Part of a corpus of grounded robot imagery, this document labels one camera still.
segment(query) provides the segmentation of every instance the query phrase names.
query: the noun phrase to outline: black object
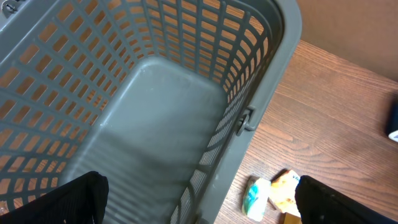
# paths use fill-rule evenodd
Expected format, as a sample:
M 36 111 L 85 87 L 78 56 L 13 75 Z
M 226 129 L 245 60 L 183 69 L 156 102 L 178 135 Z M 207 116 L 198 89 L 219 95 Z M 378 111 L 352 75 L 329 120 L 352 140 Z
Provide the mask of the black object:
M 295 199 L 303 224 L 397 224 L 307 175 Z
M 398 142 L 398 96 L 395 96 L 392 102 L 386 134 L 391 140 Z
M 1 216 L 0 223 L 102 223 L 108 191 L 107 178 L 91 171 Z

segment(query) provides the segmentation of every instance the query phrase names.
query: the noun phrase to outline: gray plastic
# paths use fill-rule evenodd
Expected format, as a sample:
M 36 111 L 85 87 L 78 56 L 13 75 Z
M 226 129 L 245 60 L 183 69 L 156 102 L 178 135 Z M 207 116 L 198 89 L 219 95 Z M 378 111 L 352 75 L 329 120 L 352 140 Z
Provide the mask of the gray plastic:
M 301 18 L 294 0 L 58 0 L 0 27 L 0 207 L 96 170 L 106 222 L 211 223 Z

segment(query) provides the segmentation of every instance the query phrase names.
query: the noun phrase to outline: perforated basket wall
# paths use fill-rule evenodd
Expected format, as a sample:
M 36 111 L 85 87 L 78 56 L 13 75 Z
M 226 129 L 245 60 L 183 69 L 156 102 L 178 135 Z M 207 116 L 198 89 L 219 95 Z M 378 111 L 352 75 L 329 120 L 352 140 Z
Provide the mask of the perforated basket wall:
M 22 7 L 8 22 L 17 26 L 20 14 L 31 13 L 27 25 L 15 35 L 0 34 L 17 38 L 0 58 L 3 213 L 57 187 L 68 160 L 146 57 L 165 57 L 228 94 L 200 161 L 213 167 L 254 77 L 264 74 L 282 36 L 279 17 L 270 25 L 267 15 L 235 0 L 58 0 L 36 11 L 27 1 Z M 171 222 L 188 218 L 208 176 L 195 171 Z

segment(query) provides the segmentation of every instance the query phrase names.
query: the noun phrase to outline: basket bottom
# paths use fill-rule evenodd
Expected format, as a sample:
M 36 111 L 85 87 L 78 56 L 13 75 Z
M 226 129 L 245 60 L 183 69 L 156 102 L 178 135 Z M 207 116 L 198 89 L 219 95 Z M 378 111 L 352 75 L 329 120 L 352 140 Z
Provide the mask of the basket bottom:
M 68 165 L 109 180 L 105 223 L 163 223 L 227 107 L 222 87 L 164 58 L 140 62 Z

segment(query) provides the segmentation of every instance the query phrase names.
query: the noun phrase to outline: wooden table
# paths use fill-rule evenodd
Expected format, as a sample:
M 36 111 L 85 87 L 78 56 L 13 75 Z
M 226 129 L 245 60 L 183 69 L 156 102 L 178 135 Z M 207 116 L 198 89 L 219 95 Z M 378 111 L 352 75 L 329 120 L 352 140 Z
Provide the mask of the wooden table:
M 301 41 L 216 223 L 254 223 L 241 213 L 248 178 L 271 179 L 282 169 L 398 220 L 398 143 L 383 132 L 397 91 L 398 83 Z M 283 219 L 268 204 L 262 223 Z

